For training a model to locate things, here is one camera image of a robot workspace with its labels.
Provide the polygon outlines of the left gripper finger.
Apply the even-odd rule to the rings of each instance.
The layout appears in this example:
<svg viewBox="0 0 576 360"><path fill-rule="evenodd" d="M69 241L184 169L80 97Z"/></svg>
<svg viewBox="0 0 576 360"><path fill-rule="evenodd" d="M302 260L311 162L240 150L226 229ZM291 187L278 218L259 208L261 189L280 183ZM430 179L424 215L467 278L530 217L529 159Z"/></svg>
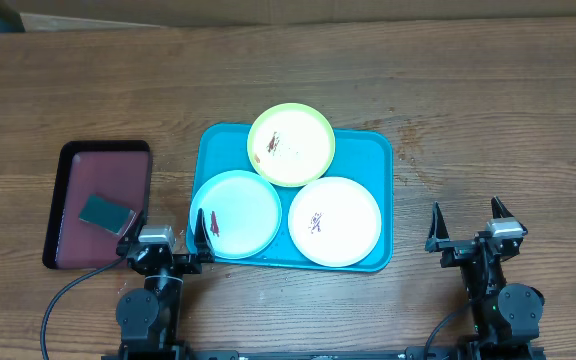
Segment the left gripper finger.
<svg viewBox="0 0 576 360"><path fill-rule="evenodd" d="M127 240L136 240L147 222L147 215L140 212L126 231Z"/></svg>
<svg viewBox="0 0 576 360"><path fill-rule="evenodd" d="M193 235L193 241L199 261L201 263L213 263L215 260L215 254L207 233L206 221L202 208L198 209Z"/></svg>

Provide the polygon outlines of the yellow-green plate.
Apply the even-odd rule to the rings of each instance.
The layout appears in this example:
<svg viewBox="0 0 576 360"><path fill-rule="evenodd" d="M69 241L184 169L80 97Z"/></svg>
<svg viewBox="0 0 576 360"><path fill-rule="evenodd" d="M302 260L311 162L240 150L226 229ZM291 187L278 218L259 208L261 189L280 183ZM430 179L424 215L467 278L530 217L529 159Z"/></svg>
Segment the yellow-green plate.
<svg viewBox="0 0 576 360"><path fill-rule="evenodd" d="M301 187L330 167L336 138L327 118L300 103L282 103L262 112L247 136L254 170L270 183Z"/></svg>

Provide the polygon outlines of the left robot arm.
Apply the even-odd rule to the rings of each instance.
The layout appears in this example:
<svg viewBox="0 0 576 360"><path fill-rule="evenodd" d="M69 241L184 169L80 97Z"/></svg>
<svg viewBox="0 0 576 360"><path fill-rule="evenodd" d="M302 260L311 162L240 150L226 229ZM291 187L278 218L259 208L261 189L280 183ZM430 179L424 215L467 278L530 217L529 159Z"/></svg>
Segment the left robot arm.
<svg viewBox="0 0 576 360"><path fill-rule="evenodd" d="M190 360L197 356L187 342L177 338L183 277L202 272L215 260L204 212L199 211L192 242L197 251L174 252L174 232L169 226L148 225L139 214L117 244L116 253L130 269L144 277L144 285L122 296L116 307L121 342L118 360Z"/></svg>

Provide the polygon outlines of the light blue plate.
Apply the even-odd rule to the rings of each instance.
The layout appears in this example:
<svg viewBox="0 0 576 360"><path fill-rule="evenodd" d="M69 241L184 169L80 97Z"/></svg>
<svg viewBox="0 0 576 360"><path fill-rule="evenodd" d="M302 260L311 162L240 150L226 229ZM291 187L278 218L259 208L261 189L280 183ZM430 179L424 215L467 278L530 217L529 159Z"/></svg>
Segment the light blue plate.
<svg viewBox="0 0 576 360"><path fill-rule="evenodd" d="M188 224L203 213L214 254L239 260L264 250L277 234L282 206L275 188L254 172L230 170L211 177L193 196Z"/></svg>

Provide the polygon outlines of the green scrubbing sponge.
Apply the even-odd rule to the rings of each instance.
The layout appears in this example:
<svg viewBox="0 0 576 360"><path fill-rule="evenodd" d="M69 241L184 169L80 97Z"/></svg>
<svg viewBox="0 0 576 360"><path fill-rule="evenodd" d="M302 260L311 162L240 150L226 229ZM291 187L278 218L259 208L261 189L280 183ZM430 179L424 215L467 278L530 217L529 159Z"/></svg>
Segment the green scrubbing sponge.
<svg viewBox="0 0 576 360"><path fill-rule="evenodd" d="M113 203L97 195L90 195L78 218L121 236L133 223L136 214L127 207Z"/></svg>

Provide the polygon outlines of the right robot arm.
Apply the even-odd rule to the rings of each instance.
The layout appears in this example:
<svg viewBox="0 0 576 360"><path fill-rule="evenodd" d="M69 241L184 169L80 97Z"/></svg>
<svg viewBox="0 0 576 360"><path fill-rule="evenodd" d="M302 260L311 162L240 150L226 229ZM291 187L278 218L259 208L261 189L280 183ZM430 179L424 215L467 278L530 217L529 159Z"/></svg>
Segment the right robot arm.
<svg viewBox="0 0 576 360"><path fill-rule="evenodd" d="M531 342L539 337L545 298L534 287L509 284L502 263L520 254L528 229L504 206L491 199L492 219L469 240L451 240L440 206L433 204L425 250L441 254L443 268L457 267L468 302L446 316L431 332L423 359L543 359L542 348ZM475 333L456 345L434 348L437 334L452 320L472 312Z"/></svg>

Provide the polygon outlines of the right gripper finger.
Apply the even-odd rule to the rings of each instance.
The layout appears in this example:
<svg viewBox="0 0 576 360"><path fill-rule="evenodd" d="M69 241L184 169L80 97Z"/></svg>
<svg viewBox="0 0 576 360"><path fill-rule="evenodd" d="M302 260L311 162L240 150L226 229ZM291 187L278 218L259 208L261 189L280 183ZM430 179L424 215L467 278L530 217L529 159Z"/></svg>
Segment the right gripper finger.
<svg viewBox="0 0 576 360"><path fill-rule="evenodd" d="M512 213L506 208L498 196L491 199L492 215L494 219L511 218Z"/></svg>
<svg viewBox="0 0 576 360"><path fill-rule="evenodd" d="M426 252L438 252L444 243L450 241L448 230L439 203L435 201L432 207L432 221L424 246Z"/></svg>

